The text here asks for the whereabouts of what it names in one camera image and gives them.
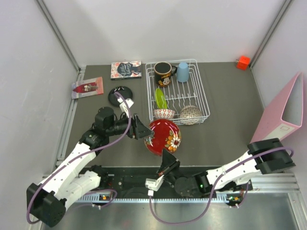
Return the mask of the red floral plate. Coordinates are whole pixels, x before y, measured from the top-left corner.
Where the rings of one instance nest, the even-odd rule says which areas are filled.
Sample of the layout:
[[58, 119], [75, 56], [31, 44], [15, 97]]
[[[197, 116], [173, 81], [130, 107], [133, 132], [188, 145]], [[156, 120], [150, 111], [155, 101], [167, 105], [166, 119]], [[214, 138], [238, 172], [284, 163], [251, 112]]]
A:
[[157, 156], [162, 156], [163, 150], [173, 154], [182, 141], [179, 127], [168, 119], [157, 119], [149, 124], [149, 129], [154, 132], [144, 138], [146, 148]]

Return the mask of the green plate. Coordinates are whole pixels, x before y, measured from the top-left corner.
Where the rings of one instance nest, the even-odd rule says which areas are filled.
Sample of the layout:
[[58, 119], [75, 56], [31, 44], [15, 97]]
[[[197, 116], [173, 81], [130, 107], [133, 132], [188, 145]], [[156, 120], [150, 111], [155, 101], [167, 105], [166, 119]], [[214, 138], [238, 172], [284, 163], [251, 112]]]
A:
[[155, 101], [159, 109], [167, 109], [165, 95], [160, 88], [155, 89]]

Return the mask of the black plate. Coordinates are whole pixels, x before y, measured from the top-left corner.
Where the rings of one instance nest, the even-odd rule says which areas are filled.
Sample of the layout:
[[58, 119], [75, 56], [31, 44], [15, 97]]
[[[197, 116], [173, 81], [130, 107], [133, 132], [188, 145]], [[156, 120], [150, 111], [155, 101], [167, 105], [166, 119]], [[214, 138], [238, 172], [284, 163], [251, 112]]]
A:
[[118, 101], [119, 99], [118, 94], [120, 94], [124, 99], [133, 99], [133, 93], [129, 87], [117, 86], [109, 92], [108, 97], [107, 97], [108, 101], [114, 107], [119, 107], [120, 105], [120, 102]]

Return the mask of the beige mesh patterned bowl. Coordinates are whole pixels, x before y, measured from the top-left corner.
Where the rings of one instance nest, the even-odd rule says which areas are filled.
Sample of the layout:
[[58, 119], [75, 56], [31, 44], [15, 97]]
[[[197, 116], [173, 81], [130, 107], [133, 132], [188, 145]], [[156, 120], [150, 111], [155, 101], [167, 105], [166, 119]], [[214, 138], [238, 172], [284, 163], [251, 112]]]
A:
[[180, 121], [184, 125], [193, 125], [198, 122], [198, 119], [202, 117], [201, 110], [194, 106], [194, 105], [188, 105], [182, 108], [179, 118]]

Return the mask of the white wire dish rack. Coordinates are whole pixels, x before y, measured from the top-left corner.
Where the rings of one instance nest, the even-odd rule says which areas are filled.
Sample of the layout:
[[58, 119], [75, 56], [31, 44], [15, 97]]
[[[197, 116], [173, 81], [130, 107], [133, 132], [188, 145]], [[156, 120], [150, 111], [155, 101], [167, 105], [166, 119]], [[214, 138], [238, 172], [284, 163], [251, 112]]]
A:
[[[200, 124], [210, 116], [210, 109], [207, 102], [202, 77], [195, 59], [169, 60], [168, 63], [178, 66], [179, 63], [185, 62], [189, 67], [189, 80], [185, 83], [178, 82], [173, 76], [170, 85], [162, 87], [161, 90], [166, 99], [166, 105], [169, 109], [175, 111], [174, 118], [171, 119], [176, 125], [185, 125], [187, 123]], [[159, 86], [154, 82], [154, 65], [155, 62], [145, 64], [147, 100], [149, 120], [155, 120], [154, 110], [157, 109], [155, 100], [155, 90]], [[201, 111], [199, 117], [181, 118], [180, 113], [185, 106], [193, 105]]]

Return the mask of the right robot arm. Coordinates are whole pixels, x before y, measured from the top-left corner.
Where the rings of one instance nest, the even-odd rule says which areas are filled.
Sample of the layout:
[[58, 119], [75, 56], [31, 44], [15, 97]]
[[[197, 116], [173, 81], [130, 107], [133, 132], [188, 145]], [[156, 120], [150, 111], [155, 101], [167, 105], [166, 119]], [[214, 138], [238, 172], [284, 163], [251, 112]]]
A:
[[167, 182], [182, 197], [200, 198], [214, 191], [229, 191], [247, 184], [258, 175], [280, 173], [295, 167], [294, 152], [282, 145], [278, 138], [248, 144], [248, 150], [238, 159], [219, 168], [192, 176], [180, 170], [180, 161], [167, 150], [163, 151], [154, 191]]

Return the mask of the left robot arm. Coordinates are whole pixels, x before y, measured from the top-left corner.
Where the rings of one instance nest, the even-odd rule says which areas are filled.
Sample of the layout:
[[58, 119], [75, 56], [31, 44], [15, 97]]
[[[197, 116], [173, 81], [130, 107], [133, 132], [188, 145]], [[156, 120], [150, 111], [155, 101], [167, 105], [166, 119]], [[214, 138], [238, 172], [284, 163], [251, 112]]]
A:
[[118, 143], [122, 138], [141, 139], [153, 134], [137, 114], [123, 112], [116, 117], [110, 107], [102, 107], [91, 128], [86, 131], [73, 151], [61, 165], [39, 184], [32, 183], [26, 190], [29, 224], [34, 216], [49, 227], [57, 225], [70, 206], [93, 189], [104, 190], [109, 179], [99, 166], [94, 166], [79, 177], [80, 171], [103, 149]]

